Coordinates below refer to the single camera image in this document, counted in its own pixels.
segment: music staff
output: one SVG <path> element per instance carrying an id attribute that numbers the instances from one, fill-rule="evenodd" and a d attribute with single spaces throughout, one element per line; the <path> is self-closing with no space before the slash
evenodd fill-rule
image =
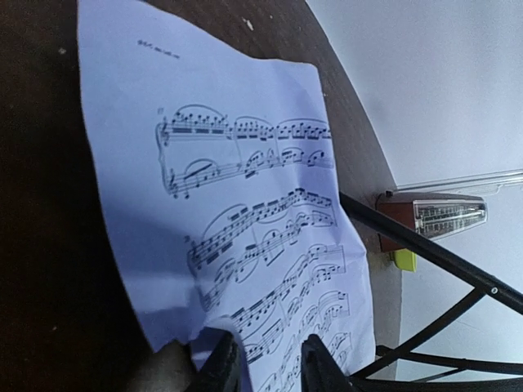
<path id="1" fill-rule="evenodd" d="M 300 345 L 305 340 L 306 335 L 309 333 L 309 330 L 311 326 L 314 324 L 316 319 L 322 319 L 324 320 L 324 317 L 320 317 L 320 309 L 322 307 L 325 307 L 329 304 L 336 303 L 336 302 L 343 302 L 347 298 L 346 293 L 338 292 L 338 291 L 331 291 L 325 293 L 319 300 L 318 305 L 311 306 L 307 312 L 305 312 L 301 322 L 300 322 L 300 329 L 298 331 L 297 335 L 292 335 L 291 339 L 289 340 L 289 343 L 284 351 L 284 357 L 282 360 L 282 363 L 279 367 L 278 373 L 273 373 L 269 376 L 267 381 L 262 385 L 260 389 L 258 389 L 258 392 L 267 392 L 267 386 L 274 387 L 275 385 L 281 385 L 281 388 L 283 391 L 290 391 L 297 378 L 299 377 L 299 364 L 301 362 L 301 352 L 300 352 Z M 320 338 L 323 340 L 324 335 L 323 332 L 319 334 Z M 348 345 L 344 345 L 343 343 L 345 341 L 349 341 Z M 348 351 L 351 350 L 351 334 L 348 332 L 339 332 L 333 336 L 331 341 L 328 344 L 329 353 L 336 358 L 336 362 L 339 366 L 343 365 L 343 363 L 346 361 L 346 358 L 348 356 Z M 290 359 L 292 355 L 295 354 L 294 360 L 291 362 Z M 291 365 L 291 368 L 287 371 L 287 367 L 289 364 Z"/>
<path id="2" fill-rule="evenodd" d="M 220 304 L 221 296 L 233 275 L 237 283 L 242 283 L 254 272 L 259 260 L 263 260 L 266 265 L 272 264 L 284 252 L 285 243 L 292 245 L 296 242 L 303 226 L 321 227 L 332 224 L 333 219 L 330 215 L 313 211 L 309 215 L 304 213 L 298 214 L 296 222 L 288 222 L 286 230 L 282 233 L 279 233 L 277 230 L 271 230 L 261 243 L 248 245 L 245 248 L 245 253 L 238 260 L 228 260 L 226 262 L 228 268 L 226 272 L 221 270 L 223 266 L 218 270 L 215 285 L 202 297 L 203 308 L 209 311 L 214 306 Z M 321 275 L 324 280 L 327 280 L 330 279 L 332 272 L 336 273 L 333 268 L 319 269 L 315 271 L 314 278 L 319 281 Z"/>
<path id="3" fill-rule="evenodd" d="M 313 264 L 315 265 L 313 268 L 308 268 L 309 265 Z M 309 249 L 306 255 L 298 257 L 280 285 L 247 310 L 241 308 L 232 315 L 233 324 L 238 329 L 239 334 L 247 338 L 257 332 L 274 312 L 277 301 L 280 303 L 288 297 L 289 293 L 297 286 L 298 279 L 306 270 L 309 270 L 310 273 L 306 276 L 304 286 L 306 284 L 312 286 L 329 280 L 330 277 L 318 274 L 318 271 L 324 270 L 325 267 L 331 269 L 333 274 L 344 274 L 346 272 L 343 246 L 315 245 Z M 301 308 L 302 302 L 308 294 L 308 291 L 302 290 L 298 296 L 290 301 L 287 312 L 284 314 L 287 325 L 290 324 L 291 318 Z"/>
<path id="4" fill-rule="evenodd" d="M 318 319 L 319 322 L 315 325 L 315 329 L 319 331 L 318 335 L 322 337 L 326 332 L 329 331 L 329 327 L 335 318 L 348 316 L 348 295 L 344 292 L 338 291 L 327 292 L 319 299 L 318 305 L 312 305 L 304 313 L 299 323 L 297 338 L 293 341 L 295 341 L 296 344 L 298 342 L 302 342 L 305 339 L 306 334 L 308 334 L 308 331 L 315 324 L 316 319 Z M 275 327 L 275 325 L 276 324 L 272 325 L 265 332 L 263 332 L 261 335 L 261 340 L 254 344 L 248 343 L 249 339 L 242 335 L 241 329 L 239 330 L 239 334 L 246 342 L 245 348 L 247 352 L 248 363 L 254 363 L 262 356 L 273 352 L 275 350 L 275 342 L 278 342 L 279 345 L 280 338 L 284 334 L 284 322 L 281 318 L 279 318 L 277 321 L 277 327 Z"/>
<path id="5" fill-rule="evenodd" d="M 162 165 L 163 186 L 168 194 L 171 194 L 174 198 L 178 198 L 180 194 L 184 194 L 185 198 L 189 198 L 189 191 L 192 189 L 238 176 L 249 179 L 262 171 L 275 167 L 288 165 L 306 165 L 324 169 L 332 169 L 334 167 L 333 159 L 327 157 L 323 150 L 318 149 L 305 157 L 303 150 L 298 147 L 284 149 L 280 155 L 275 154 L 273 149 L 269 149 L 266 153 L 257 151 L 246 162 L 224 165 L 218 165 L 211 159 L 197 159 L 182 174 L 176 174 L 172 169 L 168 169 L 165 166 L 164 158 L 161 158 L 160 162 Z"/>
<path id="6" fill-rule="evenodd" d="M 306 192 L 303 188 L 295 189 L 289 192 L 287 196 L 280 199 L 253 206 L 251 210 L 247 207 L 242 208 L 239 212 L 230 217 L 230 224 L 219 230 L 210 238 L 203 240 L 200 244 L 194 246 L 187 253 L 187 260 L 191 271 L 201 270 L 203 265 L 209 265 L 216 260 L 220 254 L 225 253 L 232 246 L 232 241 L 241 235 L 245 230 L 257 222 L 267 218 L 277 216 L 287 211 L 290 207 L 310 204 L 315 207 L 331 208 L 332 201 L 330 198 L 324 198 L 318 194 Z M 328 218 L 321 215 L 320 212 L 315 216 L 309 216 L 300 220 L 300 225 L 336 225 L 333 214 Z"/>
<path id="7" fill-rule="evenodd" d="M 197 114 L 198 110 L 178 111 L 171 119 L 163 117 L 156 126 L 159 142 L 165 147 L 172 140 L 321 140 L 331 139 L 326 122 L 313 118 L 296 118 L 272 126 L 260 118 L 242 117 L 229 123 L 227 116 Z"/>

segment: white wall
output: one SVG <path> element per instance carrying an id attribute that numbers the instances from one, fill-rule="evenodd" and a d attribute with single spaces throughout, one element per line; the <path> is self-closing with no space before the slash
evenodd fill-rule
<path id="1" fill-rule="evenodd" d="M 523 292 L 523 191 L 501 189 L 485 198 L 489 220 L 438 243 Z M 419 332 L 465 296 L 471 287 L 418 258 L 418 271 L 403 274 L 400 341 Z M 485 298 L 418 352 L 523 363 L 523 316 Z M 400 362 L 398 380 L 414 380 L 440 368 Z M 487 379 L 484 373 L 464 372 L 450 380 Z M 491 375 L 490 378 L 502 378 Z"/>
<path id="2" fill-rule="evenodd" d="M 523 2 L 307 2 L 398 185 L 523 167 Z"/>

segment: wooden metronome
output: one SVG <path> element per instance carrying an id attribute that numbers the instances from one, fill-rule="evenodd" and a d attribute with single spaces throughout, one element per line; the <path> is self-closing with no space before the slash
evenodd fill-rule
<path id="1" fill-rule="evenodd" d="M 382 194 L 376 209 L 430 239 L 460 233 L 487 221 L 483 198 L 463 194 L 398 193 Z M 402 248 L 380 235 L 383 252 Z"/>

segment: wooden table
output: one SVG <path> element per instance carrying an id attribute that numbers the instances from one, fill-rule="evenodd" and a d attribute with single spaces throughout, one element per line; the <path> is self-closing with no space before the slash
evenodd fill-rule
<path id="1" fill-rule="evenodd" d="M 152 3 L 250 56 L 316 65 L 341 190 L 373 203 L 393 186 L 303 0 Z M 1 391 L 117 390 L 150 353 L 105 234 L 80 106 L 76 23 L 72 1 L 0 2 Z M 360 233 L 378 249 L 374 234 Z"/>

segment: paper sheet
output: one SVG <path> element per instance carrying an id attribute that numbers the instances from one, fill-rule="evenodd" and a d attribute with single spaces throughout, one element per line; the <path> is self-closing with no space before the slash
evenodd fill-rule
<path id="1" fill-rule="evenodd" d="M 365 249 L 315 67 L 135 1 L 81 0 L 78 46 L 105 224 L 153 349 L 229 329 L 255 391 L 299 390 L 311 333 L 343 371 L 370 363 Z"/>

